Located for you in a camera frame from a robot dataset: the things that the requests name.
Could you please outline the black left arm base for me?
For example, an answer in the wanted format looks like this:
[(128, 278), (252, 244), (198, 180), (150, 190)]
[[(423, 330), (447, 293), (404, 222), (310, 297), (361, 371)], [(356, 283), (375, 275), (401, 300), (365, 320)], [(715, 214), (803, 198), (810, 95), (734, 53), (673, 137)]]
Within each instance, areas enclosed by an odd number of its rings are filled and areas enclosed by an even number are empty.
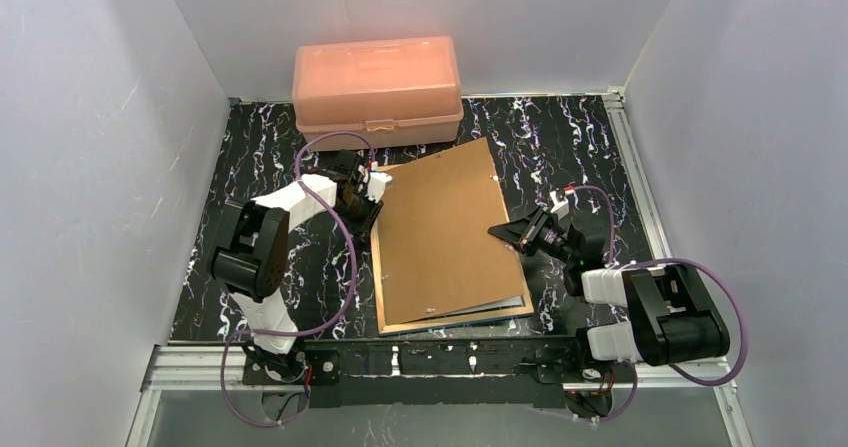
[(263, 410), (276, 422), (301, 414), (314, 387), (336, 385), (340, 379), (340, 355), (333, 350), (295, 346), (282, 355), (244, 345), (242, 351), (246, 357), (242, 382), (261, 389)]

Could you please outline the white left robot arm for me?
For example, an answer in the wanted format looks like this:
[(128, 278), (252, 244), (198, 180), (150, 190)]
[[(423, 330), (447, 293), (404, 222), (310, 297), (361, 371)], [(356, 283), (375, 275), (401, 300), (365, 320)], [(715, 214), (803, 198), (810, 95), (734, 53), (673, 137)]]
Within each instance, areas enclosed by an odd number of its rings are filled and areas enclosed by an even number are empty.
[(349, 250), (351, 279), (340, 309), (347, 310), (358, 284), (357, 249), (371, 234), (392, 177), (374, 160), (341, 151), (323, 167), (297, 171), (294, 181), (270, 194), (230, 200), (210, 252), (210, 277), (238, 304), (253, 344), (263, 353), (287, 355), (297, 338), (334, 326), (334, 315), (321, 326), (300, 330), (280, 287), (289, 258), (289, 234), (320, 214), (338, 225)]

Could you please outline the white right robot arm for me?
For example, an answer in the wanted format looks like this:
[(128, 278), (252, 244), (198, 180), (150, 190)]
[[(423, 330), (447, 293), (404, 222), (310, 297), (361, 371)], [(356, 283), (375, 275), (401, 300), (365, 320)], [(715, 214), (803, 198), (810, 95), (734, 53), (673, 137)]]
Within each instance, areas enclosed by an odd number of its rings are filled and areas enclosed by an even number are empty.
[(623, 322), (576, 333), (584, 365), (627, 360), (662, 366), (722, 357), (730, 349), (729, 330), (692, 266), (606, 266), (601, 238), (588, 237), (574, 226), (562, 227), (543, 208), (488, 232), (525, 256), (542, 252), (561, 261), (570, 296), (626, 309)]

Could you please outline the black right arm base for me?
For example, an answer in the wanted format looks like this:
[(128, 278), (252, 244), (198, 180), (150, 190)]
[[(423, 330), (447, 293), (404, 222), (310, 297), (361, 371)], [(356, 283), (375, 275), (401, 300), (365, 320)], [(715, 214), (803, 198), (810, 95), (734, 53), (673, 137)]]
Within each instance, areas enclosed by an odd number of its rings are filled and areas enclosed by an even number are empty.
[[(627, 360), (596, 360), (578, 347), (543, 348), (526, 359), (540, 384), (582, 382), (587, 390), (566, 389), (566, 408), (574, 420), (592, 424), (608, 422), (621, 416), (632, 405), (639, 384), (636, 365)], [(623, 403), (615, 407), (613, 389), (617, 375), (630, 380), (630, 390)]]

